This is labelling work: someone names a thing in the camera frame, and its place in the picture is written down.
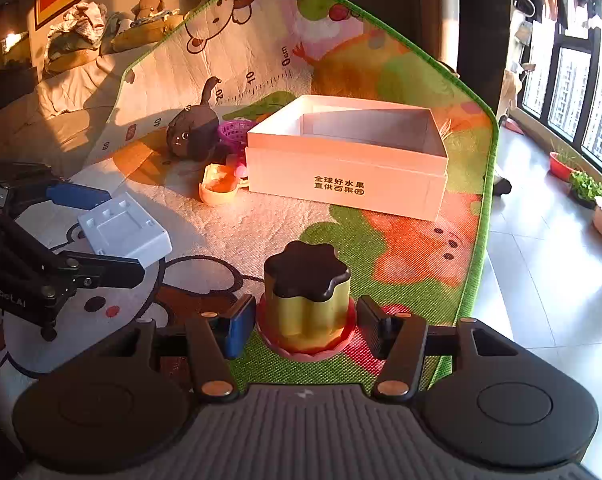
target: black plush toy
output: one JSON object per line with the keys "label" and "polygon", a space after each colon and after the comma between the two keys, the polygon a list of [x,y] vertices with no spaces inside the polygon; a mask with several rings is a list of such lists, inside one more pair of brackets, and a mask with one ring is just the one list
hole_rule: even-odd
{"label": "black plush toy", "polygon": [[212,76],[206,81],[201,102],[188,105],[168,125],[168,147],[173,155],[197,162],[209,162],[218,142],[219,119],[210,108],[212,89],[221,80]]}

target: teddy bear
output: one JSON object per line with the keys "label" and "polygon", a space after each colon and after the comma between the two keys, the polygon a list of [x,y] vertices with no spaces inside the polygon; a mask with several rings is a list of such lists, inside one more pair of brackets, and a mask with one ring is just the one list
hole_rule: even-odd
{"label": "teddy bear", "polygon": [[165,2],[163,0],[139,0],[139,3],[134,6],[132,12],[135,15],[136,20],[141,18],[149,18],[155,14],[158,14],[165,9]]}

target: pillow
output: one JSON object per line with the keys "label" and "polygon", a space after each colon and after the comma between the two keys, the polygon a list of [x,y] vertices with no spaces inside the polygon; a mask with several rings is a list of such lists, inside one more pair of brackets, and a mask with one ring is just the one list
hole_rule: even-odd
{"label": "pillow", "polygon": [[157,20],[138,27],[128,28],[112,40],[112,48],[115,52],[123,52],[144,44],[161,41],[177,28],[182,21],[183,16],[177,14],[176,16],[169,16],[166,20]]}
{"label": "pillow", "polygon": [[61,57],[50,62],[46,66],[46,71],[50,74],[60,74],[71,68],[76,68],[94,61],[98,57],[98,50],[76,50],[63,54]]}

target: green mat border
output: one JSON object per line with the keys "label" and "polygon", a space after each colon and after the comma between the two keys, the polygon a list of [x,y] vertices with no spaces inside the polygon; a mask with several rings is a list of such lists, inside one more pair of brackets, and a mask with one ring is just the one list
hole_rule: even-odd
{"label": "green mat border", "polygon": [[[181,27],[185,26],[187,20],[189,20],[192,16],[203,12],[207,7],[212,5],[212,1],[210,0],[206,4],[200,6],[195,12],[187,12],[183,22],[180,23],[174,30],[171,31],[165,38],[159,41],[152,49],[143,54],[139,59],[130,64],[123,72],[123,76],[121,78],[121,83],[118,87],[118,93],[116,95],[116,101],[121,94],[121,90],[123,88],[123,82],[125,81],[125,76],[127,73],[132,70],[137,64],[139,64],[146,56],[151,54],[156,48],[158,48],[161,44],[163,44],[172,34],[177,32]],[[481,201],[481,213],[479,216],[479,227],[476,236],[476,242],[474,244],[474,250],[472,251],[472,259],[470,261],[470,268],[468,270],[467,277],[465,279],[465,284],[463,285],[463,291],[461,293],[461,301],[456,310],[456,315],[454,316],[454,324],[458,321],[460,317],[468,317],[472,315],[472,309],[474,307],[474,303],[476,301],[476,296],[479,291],[479,285],[481,283],[481,273],[483,270],[483,263],[485,259],[485,250],[488,242],[488,230],[490,227],[490,211],[492,209],[492,187],[494,185],[494,166],[496,164],[497,158],[497,146],[498,146],[498,124],[494,113],[491,108],[485,104],[483,99],[481,99],[478,95],[474,93],[474,91],[469,88],[463,81],[453,75],[447,68],[444,68],[439,62],[433,59],[430,54],[427,54],[421,47],[412,43],[408,38],[404,37],[402,34],[399,34],[392,27],[389,27],[381,20],[374,17],[372,14],[367,12],[366,10],[361,9],[359,6],[353,4],[348,0],[335,0],[345,6],[347,6],[353,12],[356,12],[359,16],[365,18],[367,21],[377,26],[378,28],[384,30],[388,35],[393,37],[395,40],[400,41],[405,46],[409,47],[412,52],[417,54],[423,61],[425,61],[428,65],[434,68],[437,72],[440,73],[443,78],[447,79],[450,83],[455,85],[457,88],[464,91],[469,97],[471,97],[488,115],[490,121],[492,122],[492,142],[490,144],[490,152],[488,155],[488,163],[485,172],[485,180],[483,186],[483,197]],[[441,358],[439,359],[438,365],[436,366],[436,370],[434,371],[434,375],[432,376],[432,380],[430,381],[430,386],[434,384],[441,377],[446,376],[451,373],[451,358]]]}

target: white plastic block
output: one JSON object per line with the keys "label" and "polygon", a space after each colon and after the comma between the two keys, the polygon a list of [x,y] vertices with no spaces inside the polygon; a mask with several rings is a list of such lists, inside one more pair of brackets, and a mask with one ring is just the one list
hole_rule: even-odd
{"label": "white plastic block", "polygon": [[172,251],[168,232],[129,193],[79,216],[95,254],[139,260],[144,269]]}

